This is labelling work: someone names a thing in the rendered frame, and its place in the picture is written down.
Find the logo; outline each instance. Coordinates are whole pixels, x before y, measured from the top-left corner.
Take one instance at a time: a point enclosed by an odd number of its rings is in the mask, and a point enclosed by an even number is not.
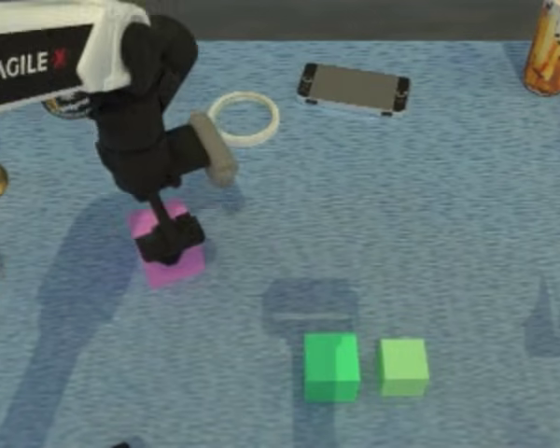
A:
[[[54,70],[63,69],[66,67],[67,55],[66,49],[56,49],[51,57],[47,51],[39,51],[0,60],[0,80],[45,73],[50,67]]]

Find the blue table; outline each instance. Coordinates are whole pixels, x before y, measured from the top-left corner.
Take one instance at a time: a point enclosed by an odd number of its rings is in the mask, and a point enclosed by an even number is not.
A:
[[[560,96],[526,43],[204,43],[167,116],[280,106],[235,188],[181,198],[207,269],[150,290],[90,123],[0,116],[0,448],[560,448]],[[300,105],[309,61],[407,75],[408,115]],[[222,124],[252,132],[263,109]],[[300,319],[279,322],[280,312]],[[330,320],[309,313],[341,314]],[[301,332],[353,329],[360,400],[301,400]],[[378,338],[427,341],[422,399],[381,399]]]

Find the orange can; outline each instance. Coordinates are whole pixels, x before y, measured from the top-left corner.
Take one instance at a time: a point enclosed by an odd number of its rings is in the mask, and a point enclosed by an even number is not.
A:
[[[560,93],[560,0],[545,0],[526,61],[525,86],[542,96]]]

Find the white ring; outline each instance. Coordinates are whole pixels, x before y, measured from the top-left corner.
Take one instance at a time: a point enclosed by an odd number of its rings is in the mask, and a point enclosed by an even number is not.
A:
[[[274,101],[260,93],[256,93],[254,91],[233,91],[232,93],[227,93],[214,101],[207,111],[207,115],[210,120],[216,123],[217,116],[224,107],[234,103],[240,103],[242,101],[254,101],[256,103],[266,105],[270,109],[270,112],[272,112],[272,120],[267,128],[252,135],[234,135],[231,133],[225,133],[218,128],[224,141],[228,145],[234,147],[253,147],[254,145],[260,145],[266,140],[272,138],[280,126],[280,111]]]

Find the blue tablecloth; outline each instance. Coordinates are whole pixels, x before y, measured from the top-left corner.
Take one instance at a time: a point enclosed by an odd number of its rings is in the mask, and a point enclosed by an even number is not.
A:
[[[269,95],[282,124],[235,149],[235,188],[198,173],[167,193],[209,241],[206,271],[165,289],[91,123],[0,115],[0,448],[560,448],[560,96],[524,89],[527,44],[201,49],[169,126],[236,90]],[[310,61],[409,76],[409,112],[300,105]],[[221,122],[267,119],[241,105]],[[356,403],[303,404],[317,329],[357,332]],[[379,397],[377,340],[399,337],[427,342],[422,399]]]

